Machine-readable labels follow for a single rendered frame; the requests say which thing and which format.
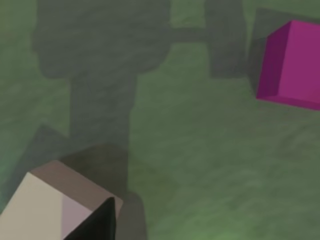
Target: brown cube face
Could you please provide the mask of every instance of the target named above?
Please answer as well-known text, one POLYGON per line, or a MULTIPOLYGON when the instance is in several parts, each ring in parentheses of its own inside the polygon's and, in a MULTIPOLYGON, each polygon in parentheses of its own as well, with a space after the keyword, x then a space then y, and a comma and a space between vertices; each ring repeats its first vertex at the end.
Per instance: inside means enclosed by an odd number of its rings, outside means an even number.
POLYGON ((60 161, 28 172, 0 216, 0 239, 63 240, 106 199, 123 201, 60 161))

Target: green surface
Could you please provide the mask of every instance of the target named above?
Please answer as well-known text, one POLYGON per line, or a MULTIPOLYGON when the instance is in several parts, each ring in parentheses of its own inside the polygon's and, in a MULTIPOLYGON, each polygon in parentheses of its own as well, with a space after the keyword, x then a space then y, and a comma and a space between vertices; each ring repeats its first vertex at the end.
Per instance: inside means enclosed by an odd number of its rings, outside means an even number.
MULTIPOLYGON (((173 1, 172 25, 202 26, 201 2, 173 1)), ((248 34, 257 6, 320 17, 315 0, 243 5, 248 34)), ((68 133, 68 84, 43 78, 31 51, 35 11, 0 0, 0 183, 41 122, 68 133)), ((210 79, 208 64, 203 44, 175 44, 139 77, 129 182, 149 239, 320 239, 320 113, 256 101, 247 79, 210 79)))

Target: cube top face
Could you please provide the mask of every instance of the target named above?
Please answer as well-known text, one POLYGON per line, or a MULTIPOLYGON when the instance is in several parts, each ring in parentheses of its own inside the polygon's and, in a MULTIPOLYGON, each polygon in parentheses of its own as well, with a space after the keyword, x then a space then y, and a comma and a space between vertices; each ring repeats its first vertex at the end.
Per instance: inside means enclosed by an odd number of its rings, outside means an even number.
POLYGON ((290 22, 278 95, 320 104, 320 25, 290 22))

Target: purple block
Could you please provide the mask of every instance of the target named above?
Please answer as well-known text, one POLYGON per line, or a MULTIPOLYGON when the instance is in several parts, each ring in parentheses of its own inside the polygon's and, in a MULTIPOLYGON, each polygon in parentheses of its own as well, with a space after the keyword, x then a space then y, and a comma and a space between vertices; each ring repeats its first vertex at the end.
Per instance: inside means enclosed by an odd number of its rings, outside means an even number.
POLYGON ((267 38, 256 98, 320 110, 320 25, 293 20, 267 38))

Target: pink cube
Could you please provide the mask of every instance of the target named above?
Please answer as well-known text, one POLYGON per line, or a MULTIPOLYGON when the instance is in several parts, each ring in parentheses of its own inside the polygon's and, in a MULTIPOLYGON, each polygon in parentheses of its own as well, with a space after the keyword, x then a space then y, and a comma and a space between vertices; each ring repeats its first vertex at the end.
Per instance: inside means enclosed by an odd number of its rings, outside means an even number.
POLYGON ((267 38, 256 98, 320 110, 320 25, 293 20, 267 38))

